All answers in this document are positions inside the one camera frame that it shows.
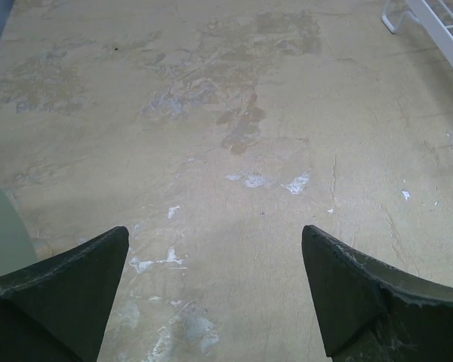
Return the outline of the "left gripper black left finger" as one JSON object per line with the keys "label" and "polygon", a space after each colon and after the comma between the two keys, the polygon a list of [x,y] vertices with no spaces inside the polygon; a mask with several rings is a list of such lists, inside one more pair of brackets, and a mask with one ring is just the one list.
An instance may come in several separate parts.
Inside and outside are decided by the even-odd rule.
{"label": "left gripper black left finger", "polygon": [[96,361],[122,277],[118,226],[0,277],[0,361]]}

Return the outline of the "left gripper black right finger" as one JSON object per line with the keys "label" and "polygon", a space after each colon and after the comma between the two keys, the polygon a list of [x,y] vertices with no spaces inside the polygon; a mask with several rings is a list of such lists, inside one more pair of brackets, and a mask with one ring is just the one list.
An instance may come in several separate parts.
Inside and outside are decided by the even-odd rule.
{"label": "left gripper black right finger", "polygon": [[453,361],[453,288],[392,267],[314,225],[302,255],[327,357]]}

